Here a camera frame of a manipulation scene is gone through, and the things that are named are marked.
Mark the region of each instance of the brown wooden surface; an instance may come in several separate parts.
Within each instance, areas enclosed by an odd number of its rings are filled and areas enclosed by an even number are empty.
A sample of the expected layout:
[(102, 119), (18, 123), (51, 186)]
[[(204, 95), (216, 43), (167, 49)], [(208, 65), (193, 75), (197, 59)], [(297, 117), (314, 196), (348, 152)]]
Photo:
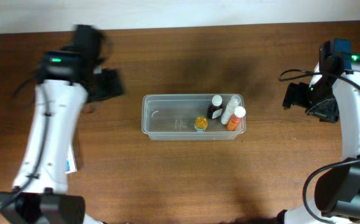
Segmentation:
[[(312, 70), (320, 45), (333, 37), (350, 39), (360, 52), (360, 22), (106, 33), (114, 52), (105, 66), (121, 69), (127, 93), (81, 114), (76, 136), (84, 167), (68, 181), (69, 194), (84, 196), (95, 218), (218, 223), (273, 217), (302, 204), (309, 173), (339, 160), (340, 125), (320, 123), (301, 108), (284, 111), (288, 83), (277, 77), (290, 68)], [(0, 190), (11, 188), (33, 113), (18, 107), (32, 98), (32, 87), (15, 102), (10, 94), (44, 51), (69, 38), (68, 32), (0, 35)], [(142, 98), (161, 93), (239, 93), (247, 130), (233, 141), (151, 141), (141, 131)]]

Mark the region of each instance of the gray plastic container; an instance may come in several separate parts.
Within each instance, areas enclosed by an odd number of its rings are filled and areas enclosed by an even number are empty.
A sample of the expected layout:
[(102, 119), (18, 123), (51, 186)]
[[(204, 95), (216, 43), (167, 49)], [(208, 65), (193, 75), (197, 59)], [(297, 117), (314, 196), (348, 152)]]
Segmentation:
[[(206, 117), (214, 95), (223, 98), (224, 110), (234, 94), (146, 95), (142, 104), (142, 132), (151, 140), (232, 140), (246, 130), (246, 117), (234, 131), (228, 131), (221, 119), (208, 119), (204, 133), (194, 124), (197, 117)], [(243, 97), (240, 106), (244, 107)]]

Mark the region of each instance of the green led indicator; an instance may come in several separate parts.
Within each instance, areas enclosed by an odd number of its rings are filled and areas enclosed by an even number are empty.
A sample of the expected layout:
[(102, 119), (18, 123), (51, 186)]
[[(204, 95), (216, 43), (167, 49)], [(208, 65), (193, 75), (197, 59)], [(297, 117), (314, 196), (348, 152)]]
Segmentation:
[(51, 58), (51, 62), (61, 62), (60, 58)]

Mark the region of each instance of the white label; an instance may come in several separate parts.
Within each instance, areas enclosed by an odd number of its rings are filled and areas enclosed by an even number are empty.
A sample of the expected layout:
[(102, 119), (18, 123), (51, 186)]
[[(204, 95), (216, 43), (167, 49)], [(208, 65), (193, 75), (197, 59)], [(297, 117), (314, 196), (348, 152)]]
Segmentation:
[(222, 113), (223, 113), (223, 109), (222, 109), (222, 108), (219, 109), (219, 110), (216, 110), (216, 111), (213, 113), (212, 119), (218, 118)]

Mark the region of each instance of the white background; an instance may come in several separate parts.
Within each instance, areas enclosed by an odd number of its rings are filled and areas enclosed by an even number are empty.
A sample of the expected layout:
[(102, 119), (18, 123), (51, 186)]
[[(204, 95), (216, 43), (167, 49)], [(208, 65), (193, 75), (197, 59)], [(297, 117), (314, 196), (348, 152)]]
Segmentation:
[(0, 0), (0, 33), (360, 20), (360, 0)]

